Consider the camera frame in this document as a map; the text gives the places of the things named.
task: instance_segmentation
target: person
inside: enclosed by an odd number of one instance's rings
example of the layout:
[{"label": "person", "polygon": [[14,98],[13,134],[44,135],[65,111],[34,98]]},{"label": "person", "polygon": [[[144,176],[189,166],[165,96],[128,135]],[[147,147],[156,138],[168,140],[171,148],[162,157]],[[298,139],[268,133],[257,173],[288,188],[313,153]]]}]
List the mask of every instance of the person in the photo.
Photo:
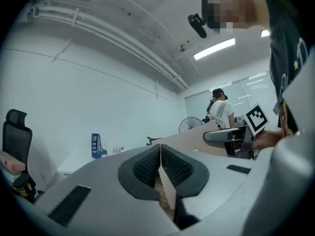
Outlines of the person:
[{"label": "person", "polygon": [[270,32],[270,74],[279,105],[280,132],[257,134],[253,149],[273,147],[297,131],[283,92],[300,72],[314,45],[309,5],[300,0],[202,0],[203,21],[215,31],[261,26]]},{"label": "person", "polygon": [[207,115],[209,119],[219,119],[217,121],[220,128],[232,128],[234,127],[234,113],[235,109],[232,103],[227,102],[227,96],[220,88],[212,91],[212,99],[207,108]]}]

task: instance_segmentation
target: black t-shirt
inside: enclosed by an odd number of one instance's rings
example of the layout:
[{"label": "black t-shirt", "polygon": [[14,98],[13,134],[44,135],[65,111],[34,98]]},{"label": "black t-shirt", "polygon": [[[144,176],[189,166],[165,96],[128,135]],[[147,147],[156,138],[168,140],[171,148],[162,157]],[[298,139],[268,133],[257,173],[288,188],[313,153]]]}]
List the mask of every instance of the black t-shirt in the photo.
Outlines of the black t-shirt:
[{"label": "black t-shirt", "polygon": [[306,21],[299,6],[290,0],[266,0],[270,15],[270,71],[280,108],[283,136],[297,131],[294,118],[282,94],[305,64],[313,38],[308,35]]}]

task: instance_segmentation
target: hand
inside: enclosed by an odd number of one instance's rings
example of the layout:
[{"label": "hand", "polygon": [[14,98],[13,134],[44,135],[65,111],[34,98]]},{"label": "hand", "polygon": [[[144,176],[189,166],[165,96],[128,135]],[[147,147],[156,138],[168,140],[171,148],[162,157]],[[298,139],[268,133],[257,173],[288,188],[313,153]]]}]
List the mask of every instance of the hand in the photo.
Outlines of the hand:
[{"label": "hand", "polygon": [[261,131],[256,135],[256,139],[252,144],[252,149],[264,149],[274,147],[282,135],[280,132]]}]

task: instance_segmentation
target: chair headrest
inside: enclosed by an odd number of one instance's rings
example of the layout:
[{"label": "chair headrest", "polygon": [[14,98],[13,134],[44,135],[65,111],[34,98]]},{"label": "chair headrest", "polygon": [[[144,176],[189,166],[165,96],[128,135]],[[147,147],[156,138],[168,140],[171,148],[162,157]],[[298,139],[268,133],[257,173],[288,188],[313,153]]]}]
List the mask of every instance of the chair headrest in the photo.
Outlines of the chair headrest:
[{"label": "chair headrest", "polygon": [[16,126],[17,128],[25,128],[25,116],[27,116],[27,113],[16,109],[11,109],[6,114],[6,120],[14,124],[14,126]]}]

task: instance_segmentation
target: desk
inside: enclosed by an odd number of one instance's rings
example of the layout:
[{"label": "desk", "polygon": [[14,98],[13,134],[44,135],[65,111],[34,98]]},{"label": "desk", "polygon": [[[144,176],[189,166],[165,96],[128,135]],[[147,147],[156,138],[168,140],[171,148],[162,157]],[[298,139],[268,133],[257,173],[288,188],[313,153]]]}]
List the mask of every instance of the desk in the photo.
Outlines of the desk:
[{"label": "desk", "polygon": [[93,160],[94,158],[91,156],[91,152],[71,153],[59,166],[57,172],[65,176],[70,175]]}]

